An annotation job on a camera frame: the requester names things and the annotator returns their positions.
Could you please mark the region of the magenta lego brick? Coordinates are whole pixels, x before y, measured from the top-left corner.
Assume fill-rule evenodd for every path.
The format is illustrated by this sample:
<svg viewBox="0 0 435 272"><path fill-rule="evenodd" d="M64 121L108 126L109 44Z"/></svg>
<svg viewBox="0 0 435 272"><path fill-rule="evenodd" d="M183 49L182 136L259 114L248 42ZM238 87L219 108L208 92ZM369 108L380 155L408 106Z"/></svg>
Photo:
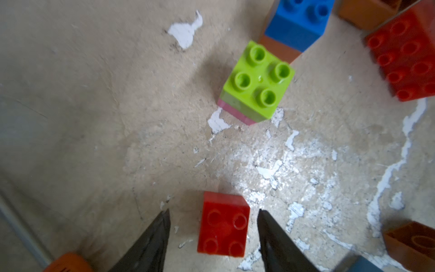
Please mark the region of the magenta lego brick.
<svg viewBox="0 0 435 272"><path fill-rule="evenodd" d="M237 109L233 108L232 106L224 102L222 99L218 99L217 105L223 110L225 110L226 112L228 112L229 114L231 114L233 117L243 122L245 125L253 125L256 123L255 121L243 115Z"/></svg>

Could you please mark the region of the red long lego brick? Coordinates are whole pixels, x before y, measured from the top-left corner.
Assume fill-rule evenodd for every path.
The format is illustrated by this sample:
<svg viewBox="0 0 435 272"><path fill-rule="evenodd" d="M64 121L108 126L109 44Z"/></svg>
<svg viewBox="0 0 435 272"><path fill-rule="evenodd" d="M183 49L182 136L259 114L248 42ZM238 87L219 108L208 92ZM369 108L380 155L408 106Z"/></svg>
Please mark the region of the red long lego brick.
<svg viewBox="0 0 435 272"><path fill-rule="evenodd" d="M435 95L435 2L418 1L365 37L399 101Z"/></svg>

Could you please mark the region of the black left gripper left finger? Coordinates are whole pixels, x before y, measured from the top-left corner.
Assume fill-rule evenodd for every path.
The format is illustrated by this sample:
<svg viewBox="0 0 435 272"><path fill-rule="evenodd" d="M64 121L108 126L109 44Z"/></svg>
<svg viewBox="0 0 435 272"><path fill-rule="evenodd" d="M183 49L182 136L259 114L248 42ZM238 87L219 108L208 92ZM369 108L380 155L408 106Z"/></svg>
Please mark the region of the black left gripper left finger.
<svg viewBox="0 0 435 272"><path fill-rule="evenodd" d="M110 271L162 272L170 230L170 212L169 210L161 211Z"/></svg>

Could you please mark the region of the red square lego brick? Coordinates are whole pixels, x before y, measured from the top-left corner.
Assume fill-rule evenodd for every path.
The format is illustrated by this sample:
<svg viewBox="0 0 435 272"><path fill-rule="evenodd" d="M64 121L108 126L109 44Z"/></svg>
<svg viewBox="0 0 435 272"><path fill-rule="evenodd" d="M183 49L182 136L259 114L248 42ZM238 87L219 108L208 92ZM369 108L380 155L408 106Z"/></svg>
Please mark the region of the red square lego brick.
<svg viewBox="0 0 435 272"><path fill-rule="evenodd" d="M197 252L244 257L249 215L243 196L205 191Z"/></svg>

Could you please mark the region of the lime green lego brick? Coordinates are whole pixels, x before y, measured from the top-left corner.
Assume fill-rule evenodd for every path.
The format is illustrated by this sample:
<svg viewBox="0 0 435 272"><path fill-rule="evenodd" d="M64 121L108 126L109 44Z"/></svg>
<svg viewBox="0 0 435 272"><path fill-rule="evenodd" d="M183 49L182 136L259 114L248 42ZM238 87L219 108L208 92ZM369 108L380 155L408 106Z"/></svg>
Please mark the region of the lime green lego brick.
<svg viewBox="0 0 435 272"><path fill-rule="evenodd" d="M250 41L225 82L219 101L255 123L269 120L294 75L289 63Z"/></svg>

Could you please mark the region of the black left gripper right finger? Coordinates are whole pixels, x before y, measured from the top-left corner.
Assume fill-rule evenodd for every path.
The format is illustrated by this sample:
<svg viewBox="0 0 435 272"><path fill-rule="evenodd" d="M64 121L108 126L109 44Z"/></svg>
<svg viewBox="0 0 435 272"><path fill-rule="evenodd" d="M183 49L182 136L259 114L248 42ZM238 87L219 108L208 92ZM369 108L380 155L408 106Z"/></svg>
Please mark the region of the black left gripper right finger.
<svg viewBox="0 0 435 272"><path fill-rule="evenodd" d="M257 227L266 272L318 272L268 211L259 210Z"/></svg>

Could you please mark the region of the dark blue lego brick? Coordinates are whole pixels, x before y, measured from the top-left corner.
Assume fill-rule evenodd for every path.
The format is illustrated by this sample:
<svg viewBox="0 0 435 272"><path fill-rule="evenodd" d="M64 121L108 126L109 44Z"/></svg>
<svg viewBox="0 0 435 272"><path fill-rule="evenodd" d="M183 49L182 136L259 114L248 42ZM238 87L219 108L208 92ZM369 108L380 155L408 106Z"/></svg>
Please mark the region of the dark blue lego brick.
<svg viewBox="0 0 435 272"><path fill-rule="evenodd" d="M334 3L334 0L279 1L265 35L305 52L325 33Z"/></svg>

